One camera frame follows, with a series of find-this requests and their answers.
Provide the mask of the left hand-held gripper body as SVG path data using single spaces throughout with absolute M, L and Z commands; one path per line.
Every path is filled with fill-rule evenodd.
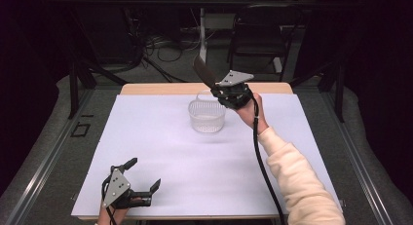
M 123 167 L 113 168 L 110 175 L 103 181 L 103 206 L 112 206 L 113 208 L 151 206 L 152 194 L 150 192 L 134 192 L 124 173 Z

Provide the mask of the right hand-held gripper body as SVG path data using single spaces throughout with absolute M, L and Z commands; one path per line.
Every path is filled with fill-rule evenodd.
M 246 106 L 252 99 L 252 91 L 246 82 L 253 78 L 252 74 L 230 70 L 222 81 L 216 84 L 218 102 L 235 110 Z

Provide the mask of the black spatula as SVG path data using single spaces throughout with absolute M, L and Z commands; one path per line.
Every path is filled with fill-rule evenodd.
M 207 68 L 206 63 L 200 55 L 195 56 L 193 60 L 193 69 L 205 85 L 211 89 L 216 88 L 215 76 L 212 71 Z

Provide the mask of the white plastic basket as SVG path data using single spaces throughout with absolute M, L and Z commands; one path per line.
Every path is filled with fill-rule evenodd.
M 209 90 L 199 91 L 188 104 L 191 126 L 200 133 L 216 133 L 225 124 L 226 107 Z

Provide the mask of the person's left hand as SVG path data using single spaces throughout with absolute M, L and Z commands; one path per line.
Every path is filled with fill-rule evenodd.
M 104 207 L 100 204 L 98 219 L 94 225 L 121 225 L 128 213 L 128 208 Z

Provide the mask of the person's right hand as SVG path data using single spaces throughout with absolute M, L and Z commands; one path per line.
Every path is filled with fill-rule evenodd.
M 257 134 L 261 134 L 264 130 L 269 128 L 265 119 L 262 97 L 258 93 L 254 93 L 253 99 L 250 100 L 246 106 L 238 109 L 236 113 L 252 129 L 254 128 L 254 119 L 258 118 Z

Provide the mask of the black folding chair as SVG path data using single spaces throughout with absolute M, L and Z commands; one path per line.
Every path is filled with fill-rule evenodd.
M 266 57 L 270 63 L 278 58 L 283 79 L 294 32 L 304 18 L 294 6 L 252 4 L 238 10 L 232 24 L 227 62 L 230 69 L 234 57 Z

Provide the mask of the metal floor rail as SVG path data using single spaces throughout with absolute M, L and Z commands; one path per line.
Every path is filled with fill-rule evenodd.
M 12 185 L 0 198 L 0 225 L 90 225 L 71 214 L 98 139 L 95 92 L 66 117 L 66 96 L 56 108 Z
M 332 96 L 330 93 L 321 93 L 320 95 L 326 104 L 330 117 L 334 121 L 342 138 L 344 139 L 348 158 L 378 225 L 394 225 L 386 207 L 384 206 L 383 200 L 380 197 L 378 190 L 373 183 L 372 178 L 370 177 L 370 174 L 368 173 L 367 168 L 360 157 L 360 154 L 357 151 L 346 125 L 339 120 L 335 113 L 334 100 Z

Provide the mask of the black frame stand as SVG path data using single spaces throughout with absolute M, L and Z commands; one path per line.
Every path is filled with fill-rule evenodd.
M 115 82 L 118 85 L 124 86 L 127 81 L 114 75 L 108 70 L 101 67 L 99 64 L 93 63 L 86 59 L 73 61 L 69 69 L 69 87 L 70 87 L 70 114 L 69 119 L 72 119 L 80 108 L 78 82 L 81 82 L 87 90 L 92 90 L 96 87 L 97 82 L 93 76 L 96 72 L 105 78 Z
M 328 61 L 321 67 L 314 69 L 303 76 L 293 79 L 291 82 L 289 82 L 289 85 L 291 88 L 295 88 L 318 74 L 322 74 L 318 84 L 320 92 L 329 92 L 332 89 L 332 86 L 335 86 L 334 113 L 338 120 L 343 123 L 345 63 L 342 60 Z

